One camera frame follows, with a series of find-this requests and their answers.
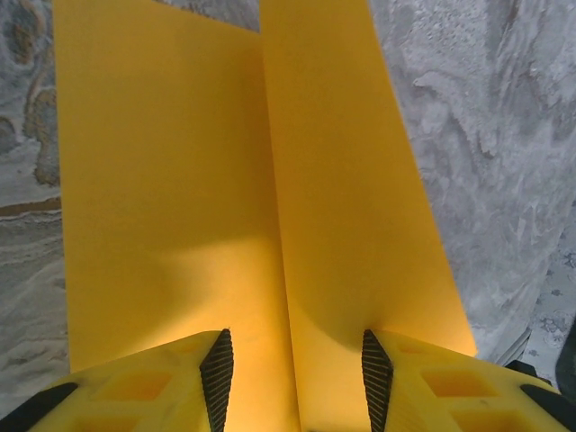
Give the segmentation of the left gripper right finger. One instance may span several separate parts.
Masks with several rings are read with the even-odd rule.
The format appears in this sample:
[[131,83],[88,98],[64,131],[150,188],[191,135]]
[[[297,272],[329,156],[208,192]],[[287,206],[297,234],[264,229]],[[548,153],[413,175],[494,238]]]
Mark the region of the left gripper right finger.
[[373,431],[573,431],[575,405],[536,369],[500,366],[386,331],[363,334]]

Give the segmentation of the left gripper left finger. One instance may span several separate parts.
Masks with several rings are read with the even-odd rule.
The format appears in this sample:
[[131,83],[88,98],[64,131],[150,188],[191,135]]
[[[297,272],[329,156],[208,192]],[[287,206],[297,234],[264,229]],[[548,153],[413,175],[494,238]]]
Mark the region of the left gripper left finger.
[[4,417],[6,431],[222,431],[234,369],[228,329],[72,373]]

